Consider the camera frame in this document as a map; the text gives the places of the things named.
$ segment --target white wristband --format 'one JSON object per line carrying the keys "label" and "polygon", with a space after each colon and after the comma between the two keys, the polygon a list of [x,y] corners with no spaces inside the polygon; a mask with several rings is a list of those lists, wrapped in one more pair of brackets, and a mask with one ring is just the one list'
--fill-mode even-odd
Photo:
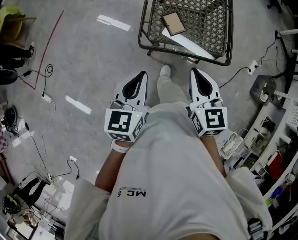
{"label": "white wristband", "polygon": [[119,153],[122,153],[122,154],[126,154],[128,152],[128,150],[130,149],[129,147],[120,147],[119,145],[117,145],[115,143],[115,140],[112,141],[111,143],[111,148]]}

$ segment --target wrist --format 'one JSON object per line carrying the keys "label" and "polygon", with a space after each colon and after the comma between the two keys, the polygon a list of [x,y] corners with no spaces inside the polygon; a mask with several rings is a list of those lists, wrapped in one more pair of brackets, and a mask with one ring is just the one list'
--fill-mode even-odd
{"label": "wrist", "polygon": [[118,146],[120,146],[120,147],[122,147],[122,148],[130,148],[131,146],[132,146],[132,143],[130,143],[130,142],[125,142],[125,141],[119,141],[119,140],[117,140],[116,142],[115,142]]}

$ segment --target wire basket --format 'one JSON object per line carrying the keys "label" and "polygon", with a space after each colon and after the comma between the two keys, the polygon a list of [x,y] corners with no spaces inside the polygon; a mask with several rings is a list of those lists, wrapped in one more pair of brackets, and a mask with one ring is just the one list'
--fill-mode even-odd
{"label": "wire basket", "polygon": [[298,133],[298,106],[291,107],[286,124],[293,132]]}

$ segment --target floor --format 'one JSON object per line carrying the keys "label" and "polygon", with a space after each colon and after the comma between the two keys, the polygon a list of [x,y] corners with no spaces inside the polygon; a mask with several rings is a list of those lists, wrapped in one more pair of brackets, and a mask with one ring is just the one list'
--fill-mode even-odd
{"label": "floor", "polygon": [[[32,70],[38,70],[44,49],[52,30],[63,12],[44,56],[41,72],[48,64],[53,65],[53,75],[46,81],[45,92],[56,104],[51,126],[44,134],[48,171],[55,174],[69,172],[66,161],[77,159],[80,178],[94,182],[109,151],[110,139],[103,132],[105,109],[117,84],[129,75],[146,71],[149,77],[147,104],[159,102],[156,80],[162,65],[172,68],[173,81],[188,93],[189,70],[194,67],[181,57],[147,51],[139,48],[137,36],[144,0],[20,0],[19,7],[28,17],[37,17],[28,25],[26,43],[36,42],[36,57]],[[275,30],[292,27],[287,11],[277,14],[268,10],[268,0],[233,0],[234,41],[233,58],[228,67],[199,62],[197,68],[208,73],[218,85],[227,82],[240,68],[248,67],[253,60],[259,60],[266,48],[274,41]],[[130,25],[129,31],[108,26],[97,21],[105,15]],[[283,58],[280,45],[278,58]],[[276,57],[275,45],[269,49],[265,59]],[[238,131],[247,128],[257,115],[258,107],[250,99],[249,90],[258,75],[276,75],[275,60],[264,61],[252,76],[240,72],[228,85],[220,90],[228,108],[229,129]],[[284,60],[278,60],[278,67],[284,69]],[[32,73],[27,83],[34,86],[36,75]],[[283,80],[278,80],[278,90],[283,89]],[[18,80],[12,85],[0,88],[0,97],[9,105],[15,105],[18,116],[29,125],[42,158],[45,160],[41,134],[47,128],[54,113],[53,104],[41,98],[44,79],[38,78],[36,90]],[[92,110],[88,115],[66,101],[69,96]],[[34,142],[25,128],[19,127],[21,137],[9,140],[10,147],[5,154],[11,173],[20,182],[28,173],[37,170],[43,173],[43,165]],[[72,165],[72,174],[65,175],[58,185],[45,188],[43,197],[52,198],[49,211],[65,220],[76,183],[77,170]]]}

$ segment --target white pants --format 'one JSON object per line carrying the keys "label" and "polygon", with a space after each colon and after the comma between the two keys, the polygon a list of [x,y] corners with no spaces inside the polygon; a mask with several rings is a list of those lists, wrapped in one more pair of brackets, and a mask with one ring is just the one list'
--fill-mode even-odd
{"label": "white pants", "polygon": [[189,101],[185,97],[185,94],[181,88],[173,83],[167,76],[161,76],[157,82],[158,95],[160,98],[160,104],[163,103],[177,103],[181,102],[186,105]]}

